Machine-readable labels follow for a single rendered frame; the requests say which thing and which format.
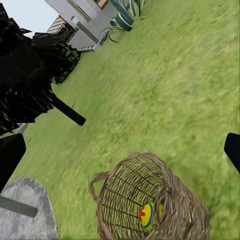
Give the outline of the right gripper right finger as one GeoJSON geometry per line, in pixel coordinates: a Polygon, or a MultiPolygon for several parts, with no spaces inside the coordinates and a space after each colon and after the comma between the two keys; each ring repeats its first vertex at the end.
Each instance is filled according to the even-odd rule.
{"type": "Polygon", "coordinates": [[[229,133],[227,135],[224,151],[231,159],[240,173],[240,135],[235,133],[229,133]]]}

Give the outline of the wicker basket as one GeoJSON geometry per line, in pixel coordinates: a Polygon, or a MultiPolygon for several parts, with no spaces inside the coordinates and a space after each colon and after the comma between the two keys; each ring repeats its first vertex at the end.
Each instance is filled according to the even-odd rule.
{"type": "Polygon", "coordinates": [[[130,234],[133,240],[208,240],[211,228],[207,207],[156,154],[134,152],[108,173],[97,173],[89,181],[88,188],[97,203],[96,227],[102,240],[132,240],[130,234]],[[158,178],[157,184],[150,181],[155,177],[158,178]],[[99,196],[96,196],[94,183],[102,180],[105,183],[99,196]],[[138,205],[137,194],[143,197],[140,207],[150,201],[155,203],[151,232],[134,214],[138,205]],[[164,204],[161,217],[160,204],[164,204]]]}

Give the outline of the easter egg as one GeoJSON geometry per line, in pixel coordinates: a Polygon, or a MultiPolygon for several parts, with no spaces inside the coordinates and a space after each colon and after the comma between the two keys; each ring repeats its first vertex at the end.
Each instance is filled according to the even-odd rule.
{"type": "MultiPolygon", "coordinates": [[[[154,202],[149,202],[148,204],[143,205],[140,207],[137,215],[140,218],[140,223],[142,223],[143,227],[147,229],[148,232],[151,232],[152,230],[152,225],[151,225],[151,217],[152,217],[152,212],[154,208],[154,202]]],[[[159,216],[162,216],[164,209],[164,204],[159,205],[159,216]]]]}

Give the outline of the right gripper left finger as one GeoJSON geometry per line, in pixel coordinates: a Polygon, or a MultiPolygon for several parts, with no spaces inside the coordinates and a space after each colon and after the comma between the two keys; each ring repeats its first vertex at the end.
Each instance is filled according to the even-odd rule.
{"type": "Polygon", "coordinates": [[[26,153],[22,133],[0,138],[0,193],[26,153]]]}

